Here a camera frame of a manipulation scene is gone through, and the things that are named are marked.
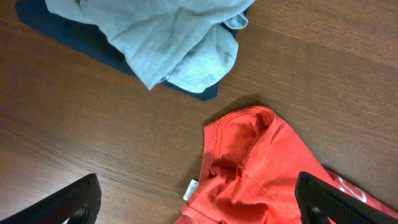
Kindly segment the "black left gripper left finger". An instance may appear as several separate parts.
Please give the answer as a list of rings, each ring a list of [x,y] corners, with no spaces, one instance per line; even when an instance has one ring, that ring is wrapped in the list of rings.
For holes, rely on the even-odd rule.
[[[1,223],[94,224],[101,206],[96,174],[88,174],[39,202],[1,220]]]

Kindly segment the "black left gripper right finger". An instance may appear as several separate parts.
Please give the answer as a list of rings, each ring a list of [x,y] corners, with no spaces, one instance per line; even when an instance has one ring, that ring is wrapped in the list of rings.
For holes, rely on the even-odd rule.
[[[304,224],[397,224],[397,219],[342,192],[321,179],[300,172],[295,198]]]

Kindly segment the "red FRAM t-shirt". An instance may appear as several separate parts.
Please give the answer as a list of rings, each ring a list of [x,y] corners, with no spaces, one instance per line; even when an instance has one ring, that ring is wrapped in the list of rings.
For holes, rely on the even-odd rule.
[[[179,223],[299,223],[299,173],[308,172],[390,216],[397,213],[324,168],[294,129],[265,106],[237,110],[204,128],[198,187]]]

